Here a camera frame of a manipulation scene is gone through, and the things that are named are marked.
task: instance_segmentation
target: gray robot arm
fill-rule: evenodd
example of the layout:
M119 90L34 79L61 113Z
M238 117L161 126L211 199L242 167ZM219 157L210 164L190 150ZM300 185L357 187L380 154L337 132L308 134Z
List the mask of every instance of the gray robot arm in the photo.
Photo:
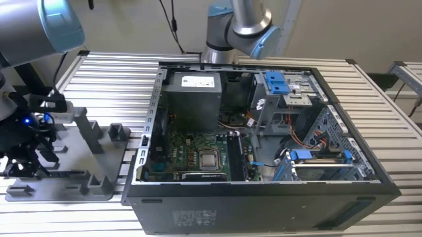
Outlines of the gray robot arm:
M202 62L237 63L235 49L254 59L266 58L281 36L281 28L272 19L262 0L221 0L211 4Z
M67 0L0 0L0 70L63 54L83 43L83 29ZM59 93L49 99L66 103ZM53 125L32 112L0 73L0 158L8 156L0 176L32 177L38 170L49 174L36 149L49 161L58 161Z

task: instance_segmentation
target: blue plastic clip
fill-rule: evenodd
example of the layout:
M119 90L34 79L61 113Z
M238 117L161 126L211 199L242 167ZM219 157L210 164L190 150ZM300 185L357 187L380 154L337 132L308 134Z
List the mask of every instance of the blue plastic clip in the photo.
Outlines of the blue plastic clip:
M290 87L281 72L268 71L265 73L265 80L272 94L288 95L290 93Z
M346 164L352 163L354 157L353 157L350 151L349 151L349 150L345 150L344 154L345 154L345 158L346 158L345 163L346 163Z

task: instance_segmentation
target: aluminum profile table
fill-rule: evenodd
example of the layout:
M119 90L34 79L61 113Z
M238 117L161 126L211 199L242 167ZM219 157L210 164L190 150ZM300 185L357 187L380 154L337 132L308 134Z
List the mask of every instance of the aluminum profile table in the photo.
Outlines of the aluminum profile table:
M389 73L396 74L418 96L422 97L422 63L397 61Z
M121 198L129 163L139 146L159 61L195 62L198 57L99 52L78 56L58 83L59 90L75 106L89 107L89 117L101 125L119 122L133 129L115 195L105 202L7 202L4 193L14 179L3 179L0 234L145 236L135 213L131 207L121 205ZM345 232L229 236L422 236L422 132L361 67L346 60L294 58L255 61L241 57L241 64L320 69L404 195Z

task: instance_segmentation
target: metal frame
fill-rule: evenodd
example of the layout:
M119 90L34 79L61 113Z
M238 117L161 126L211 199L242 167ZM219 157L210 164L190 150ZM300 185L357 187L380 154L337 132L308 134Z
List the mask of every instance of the metal frame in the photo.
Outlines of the metal frame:
M406 115L366 74L345 60L268 58L255 61L241 57L241 64L317 67L334 92L341 93L341 106L352 117L385 170L401 189L402 196L390 205L361 220L346 231L297 233L297 236L354 235L418 237L422 234L422 162L421 132ZM122 191L129 175L134 149L138 148L146 108L150 104L151 84L159 61L198 62L198 56L91 52L78 56L71 76L62 78L69 86L62 91L75 106L89 107L90 120L101 125L121 122L133 130L123 159L114 198L94 203L10 203L4 201L6 188L14 179L0 179L0 233L19 233L27 237L74 236L81 231L93 235L145 236L133 208L122 206ZM373 94L354 95L360 90ZM284 233L242 234L269 237Z
M365 169L369 167L374 169L381 183L372 182L365 184L350 181L274 181L265 183L142 182L142 177L145 172L147 172L143 167L150 154L151 134L157 119L162 83L167 78L167 74L173 71L179 72L187 69L198 72L234 71L255 73L266 70L310 71L328 95L329 103L333 105L333 109L354 138L354 140L350 140L350 147L354 146L356 151L360 151L361 162L368 162L366 159L369 160L370 165L365 165ZM133 204L135 214L149 234L260 232L264 230L264 226L272 232L282 231L284 229L288 231L344 230L401 195L368 143L352 123L352 118L348 117L344 108L340 106L337 95L317 68L161 62L145 130L134 166L133 180L127 180L131 183L127 191L127 199ZM297 165L298 168L309 166L308 164ZM304 203L308 203L309 209L306 212L300 211L302 210ZM328 215L320 213L320 208L334 208L334 210ZM249 213L255 213L260 216L266 213L266 216L262 216L260 220L254 220L243 218L243 214L234 215L234 213L242 213L241 210L245 209L249 209ZM202 221L197 223L198 220L203 220L205 218L203 216L198 217L198 210L209 210L215 215L210 226L203 225ZM285 210L290 210L289 214L280 214ZM296 218L304 219L300 225L294 220Z
M389 73L397 75L418 96L422 97L422 63L397 61Z

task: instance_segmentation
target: open computer tower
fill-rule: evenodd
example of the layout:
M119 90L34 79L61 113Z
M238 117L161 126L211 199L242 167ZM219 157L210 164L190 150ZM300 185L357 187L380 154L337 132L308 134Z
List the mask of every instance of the open computer tower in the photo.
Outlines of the open computer tower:
M318 69L161 62L123 198L147 234L345 230L400 194Z

